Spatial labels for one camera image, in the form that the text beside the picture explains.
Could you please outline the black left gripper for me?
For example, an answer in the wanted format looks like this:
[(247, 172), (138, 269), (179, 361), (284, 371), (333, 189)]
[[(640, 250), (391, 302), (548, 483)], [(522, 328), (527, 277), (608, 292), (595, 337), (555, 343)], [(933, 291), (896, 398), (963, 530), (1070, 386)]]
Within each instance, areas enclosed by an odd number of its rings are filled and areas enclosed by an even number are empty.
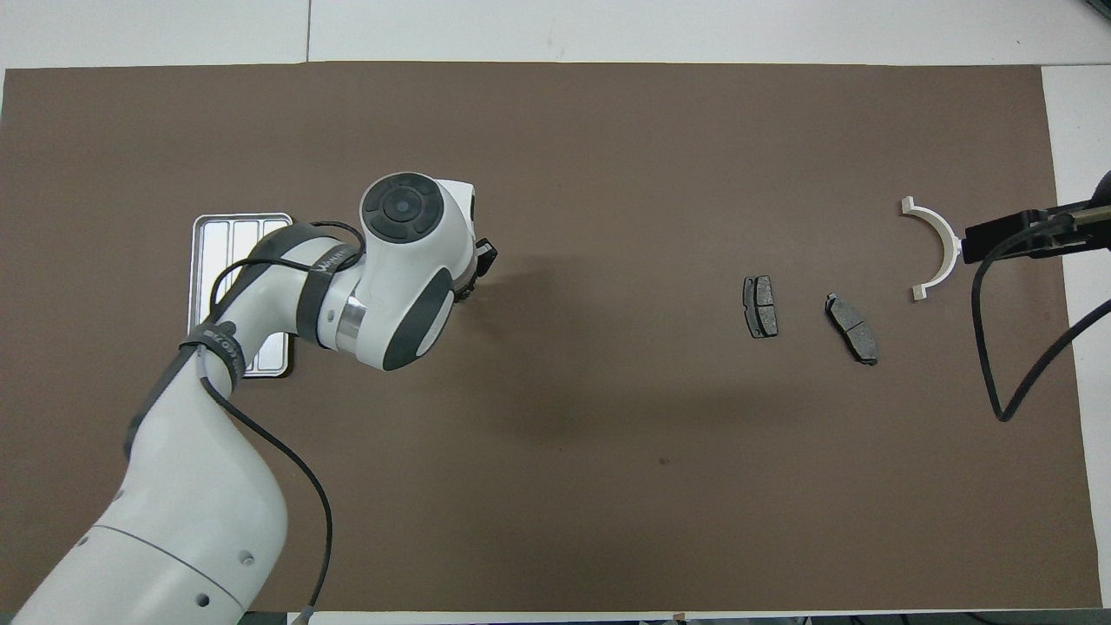
[(496, 245), (492, 245), (489, 239), (479, 239), (476, 242), (476, 276), (453, 282), (452, 292), (456, 302), (466, 301), (476, 292), (477, 278), (486, 276), (487, 272), (496, 264)]

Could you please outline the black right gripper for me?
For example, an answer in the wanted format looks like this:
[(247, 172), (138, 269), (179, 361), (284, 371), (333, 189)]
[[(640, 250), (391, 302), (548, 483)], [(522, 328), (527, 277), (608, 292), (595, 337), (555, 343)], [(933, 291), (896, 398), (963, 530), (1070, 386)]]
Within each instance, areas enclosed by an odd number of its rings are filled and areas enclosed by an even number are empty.
[[(1095, 252), (1110, 245), (1110, 170), (1100, 178), (1087, 201), (1035, 211), (1033, 225), (1055, 224), (1033, 236), (1029, 258)], [(1030, 216), (1001, 216), (967, 226), (962, 236), (962, 260), (983, 261), (992, 249), (1030, 226)]]

